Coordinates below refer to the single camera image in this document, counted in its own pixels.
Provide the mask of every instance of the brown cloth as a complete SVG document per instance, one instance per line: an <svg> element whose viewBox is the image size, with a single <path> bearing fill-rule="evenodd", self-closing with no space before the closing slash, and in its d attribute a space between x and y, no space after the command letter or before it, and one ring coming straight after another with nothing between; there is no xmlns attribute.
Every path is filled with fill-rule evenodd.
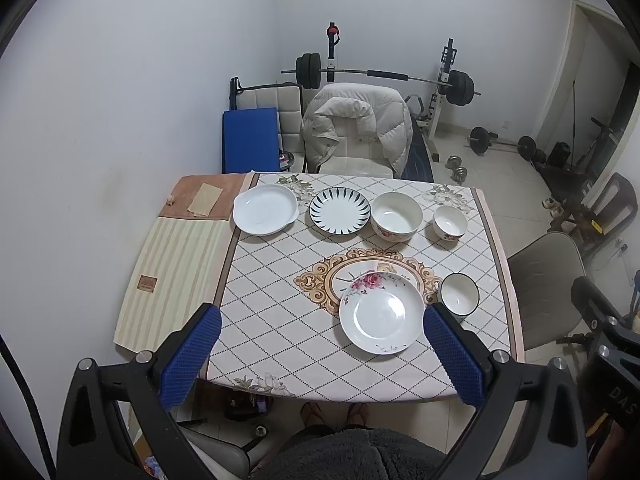
<svg viewBox="0 0 640 480"><path fill-rule="evenodd" d="M245 177L244 173L184 176L178 181L171 193L174 197L174 203L172 205L164 204L158 216L183 220L229 220L234 198L238 196ZM187 210L202 184L209 184L222 190L209 216L196 216Z"/></svg>

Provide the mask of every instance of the bolt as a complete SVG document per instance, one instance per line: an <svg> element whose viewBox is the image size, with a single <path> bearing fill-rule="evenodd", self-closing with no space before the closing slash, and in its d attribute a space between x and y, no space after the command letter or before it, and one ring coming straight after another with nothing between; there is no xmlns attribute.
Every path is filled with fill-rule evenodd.
<svg viewBox="0 0 640 480"><path fill-rule="evenodd" d="M505 364L505 362L507 362L511 358L509 354L504 350L495 350L492 356L494 356L494 359L496 361L502 364Z"/></svg>
<svg viewBox="0 0 640 480"><path fill-rule="evenodd" d="M566 370L566 368L567 368L566 361L564 359L562 359L561 357L553 357L549 361L549 364L555 366L558 370Z"/></svg>
<svg viewBox="0 0 640 480"><path fill-rule="evenodd" d="M78 370L88 370L93 364L94 361L91 358L85 357L78 363Z"/></svg>
<svg viewBox="0 0 640 480"><path fill-rule="evenodd" d="M136 354L136 362L139 362L141 365L148 363L151 361L151 358L154 356L151 350L143 350L142 352L138 352Z"/></svg>

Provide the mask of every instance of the person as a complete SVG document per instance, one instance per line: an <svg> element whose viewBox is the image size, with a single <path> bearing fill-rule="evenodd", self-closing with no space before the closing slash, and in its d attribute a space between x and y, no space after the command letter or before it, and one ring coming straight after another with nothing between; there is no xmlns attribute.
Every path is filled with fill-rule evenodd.
<svg viewBox="0 0 640 480"><path fill-rule="evenodd" d="M254 480L428 479L444 453L401 433L367 427L364 403L349 406L345 427L330 428L316 402L300 409L305 429L287 440Z"/></svg>

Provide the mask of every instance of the bowl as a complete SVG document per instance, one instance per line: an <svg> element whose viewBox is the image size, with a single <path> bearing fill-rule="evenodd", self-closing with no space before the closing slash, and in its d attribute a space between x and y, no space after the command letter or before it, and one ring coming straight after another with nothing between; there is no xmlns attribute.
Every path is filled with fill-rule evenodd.
<svg viewBox="0 0 640 480"><path fill-rule="evenodd" d="M368 272L354 280L340 300L340 325L365 352L386 355L408 348L423 330L424 301L394 272Z"/></svg>
<svg viewBox="0 0 640 480"><path fill-rule="evenodd" d="M472 314L480 303L480 291L476 282L460 272L450 274L442 280L438 297L458 321Z"/></svg>
<svg viewBox="0 0 640 480"><path fill-rule="evenodd" d="M466 217L460 209L441 205L433 213L433 230L443 240L458 241L466 233Z"/></svg>
<svg viewBox="0 0 640 480"><path fill-rule="evenodd" d="M371 204L373 231L393 243L410 240L420 227L422 216L420 205L404 193L383 193Z"/></svg>
<svg viewBox="0 0 640 480"><path fill-rule="evenodd" d="M234 199L234 222L247 234L266 236L296 221L298 199L288 187L262 184Z"/></svg>

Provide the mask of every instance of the white puffer jacket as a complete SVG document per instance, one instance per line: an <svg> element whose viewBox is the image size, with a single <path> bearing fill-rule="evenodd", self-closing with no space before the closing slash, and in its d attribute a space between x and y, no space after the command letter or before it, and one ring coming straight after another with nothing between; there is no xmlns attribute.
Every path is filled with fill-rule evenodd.
<svg viewBox="0 0 640 480"><path fill-rule="evenodd" d="M359 135L377 136L385 158L396 175L402 175L414 132L409 108L397 90L356 83L324 86L302 119L306 158L312 168L326 162L338 145L333 117L356 119Z"/></svg>

